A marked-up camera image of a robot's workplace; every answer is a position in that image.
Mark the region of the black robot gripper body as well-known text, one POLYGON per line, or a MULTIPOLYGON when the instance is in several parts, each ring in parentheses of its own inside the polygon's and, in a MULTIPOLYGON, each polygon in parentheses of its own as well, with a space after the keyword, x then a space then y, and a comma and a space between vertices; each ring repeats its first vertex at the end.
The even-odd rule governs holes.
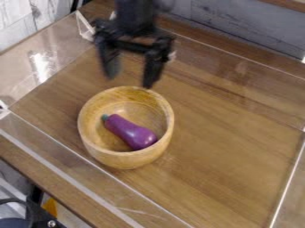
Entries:
POLYGON ((113 0, 113 17, 93 21, 95 34, 128 52, 147 54, 149 50, 170 54, 172 38, 157 32, 157 12, 167 12, 171 6, 161 0, 113 0))

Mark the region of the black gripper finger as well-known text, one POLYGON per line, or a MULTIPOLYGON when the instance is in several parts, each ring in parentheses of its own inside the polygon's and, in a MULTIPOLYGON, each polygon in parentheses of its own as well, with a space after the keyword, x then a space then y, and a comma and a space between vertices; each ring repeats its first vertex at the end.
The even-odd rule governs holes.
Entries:
POLYGON ((145 54, 145 66, 143 74, 141 86, 149 89, 157 82, 164 68, 164 64, 168 61, 168 53, 165 51, 149 50, 145 54))
POLYGON ((100 58, 104 76, 108 79, 113 79, 120 71, 119 49, 111 41, 100 36, 93 39, 93 43, 100 58))

